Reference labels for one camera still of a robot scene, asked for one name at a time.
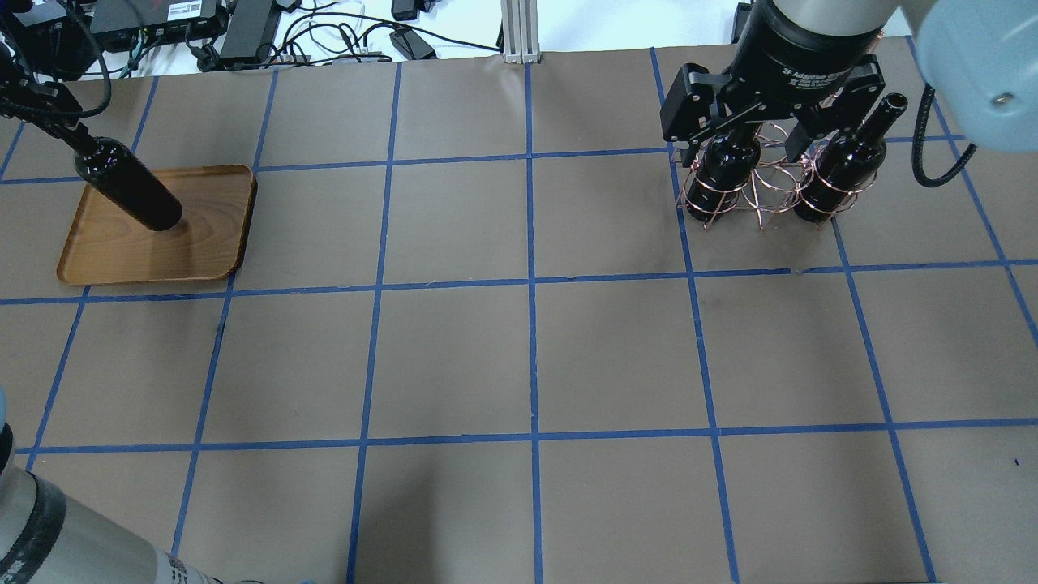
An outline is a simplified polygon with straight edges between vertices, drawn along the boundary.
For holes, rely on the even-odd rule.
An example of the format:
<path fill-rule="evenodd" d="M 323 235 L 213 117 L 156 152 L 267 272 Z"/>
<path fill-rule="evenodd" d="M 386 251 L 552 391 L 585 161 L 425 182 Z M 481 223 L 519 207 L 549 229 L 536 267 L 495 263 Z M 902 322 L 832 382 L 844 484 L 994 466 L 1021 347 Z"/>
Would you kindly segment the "dark wine bottle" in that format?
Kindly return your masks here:
<path fill-rule="evenodd" d="M 182 219 L 177 197 L 125 144 L 97 137 L 74 156 L 75 170 L 144 228 L 160 232 Z"/>
<path fill-rule="evenodd" d="M 762 147 L 759 126 L 742 126 L 716 137 L 705 149 L 686 193 L 688 214 L 703 223 L 720 218 L 750 179 Z"/>

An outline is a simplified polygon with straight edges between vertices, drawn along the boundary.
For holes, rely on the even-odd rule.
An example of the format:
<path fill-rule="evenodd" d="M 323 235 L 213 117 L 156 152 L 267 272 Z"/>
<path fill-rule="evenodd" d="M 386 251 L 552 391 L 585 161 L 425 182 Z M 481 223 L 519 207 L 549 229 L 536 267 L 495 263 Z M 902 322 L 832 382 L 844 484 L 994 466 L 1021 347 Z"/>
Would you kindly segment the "dark wine bottle in basket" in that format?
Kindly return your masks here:
<path fill-rule="evenodd" d="M 716 137 L 705 149 L 686 193 L 688 214 L 703 223 L 720 218 L 750 179 L 762 147 L 759 126 L 742 126 Z"/>

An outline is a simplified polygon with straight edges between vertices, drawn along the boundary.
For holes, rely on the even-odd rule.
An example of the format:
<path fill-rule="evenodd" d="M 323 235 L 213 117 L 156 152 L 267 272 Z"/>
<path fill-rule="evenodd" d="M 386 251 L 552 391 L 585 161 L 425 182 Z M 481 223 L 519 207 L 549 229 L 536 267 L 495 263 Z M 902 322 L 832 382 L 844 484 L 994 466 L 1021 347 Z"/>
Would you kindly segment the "aluminium frame post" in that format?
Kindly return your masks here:
<path fill-rule="evenodd" d="M 538 38 L 537 1 L 500 1 L 503 60 L 509 64 L 535 64 L 542 60 Z"/>

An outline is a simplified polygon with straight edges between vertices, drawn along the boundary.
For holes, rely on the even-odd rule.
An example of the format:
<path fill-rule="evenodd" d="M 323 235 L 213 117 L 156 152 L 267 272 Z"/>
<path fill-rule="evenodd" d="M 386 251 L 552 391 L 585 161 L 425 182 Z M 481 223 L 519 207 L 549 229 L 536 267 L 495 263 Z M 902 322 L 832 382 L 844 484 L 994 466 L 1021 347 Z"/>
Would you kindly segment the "wooden tray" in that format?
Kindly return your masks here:
<path fill-rule="evenodd" d="M 86 186 L 56 266 L 57 280 L 69 286 L 215 281 L 240 267 L 255 207 L 255 173 L 226 164 L 156 175 L 182 205 L 177 225 L 149 230 Z"/>

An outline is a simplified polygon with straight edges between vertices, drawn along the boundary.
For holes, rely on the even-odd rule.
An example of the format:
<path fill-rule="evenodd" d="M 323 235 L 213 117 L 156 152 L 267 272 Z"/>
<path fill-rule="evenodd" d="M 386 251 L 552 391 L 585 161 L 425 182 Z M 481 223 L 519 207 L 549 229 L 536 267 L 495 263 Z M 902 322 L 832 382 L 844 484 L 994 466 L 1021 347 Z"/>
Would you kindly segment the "black power adapter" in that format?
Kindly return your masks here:
<path fill-rule="evenodd" d="M 223 69 L 260 64 L 270 55 L 281 4 L 278 1 L 234 1 L 218 62 Z"/>

